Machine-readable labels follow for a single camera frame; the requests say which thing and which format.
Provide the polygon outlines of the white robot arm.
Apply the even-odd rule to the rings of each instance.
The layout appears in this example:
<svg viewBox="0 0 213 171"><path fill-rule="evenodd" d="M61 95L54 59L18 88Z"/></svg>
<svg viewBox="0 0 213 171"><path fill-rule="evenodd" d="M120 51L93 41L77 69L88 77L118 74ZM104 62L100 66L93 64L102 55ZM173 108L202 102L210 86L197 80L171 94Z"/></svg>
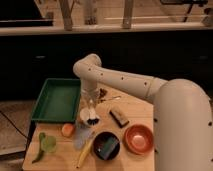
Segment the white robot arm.
<svg viewBox="0 0 213 171"><path fill-rule="evenodd" d="M96 54L75 62L73 72L84 94L102 83L153 105L155 171L213 171L213 111L198 84L105 69Z"/></svg>

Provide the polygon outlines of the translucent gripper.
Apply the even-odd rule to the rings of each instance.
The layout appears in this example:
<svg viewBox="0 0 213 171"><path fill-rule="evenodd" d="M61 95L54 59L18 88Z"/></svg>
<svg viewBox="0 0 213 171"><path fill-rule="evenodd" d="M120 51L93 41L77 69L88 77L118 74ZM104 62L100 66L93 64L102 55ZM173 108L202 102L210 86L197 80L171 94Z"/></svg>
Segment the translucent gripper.
<svg viewBox="0 0 213 171"><path fill-rule="evenodd" d="M81 95L87 102L87 104L92 104L94 107L97 106L99 90L97 83L94 81L89 81L86 79L81 80Z"/></svg>

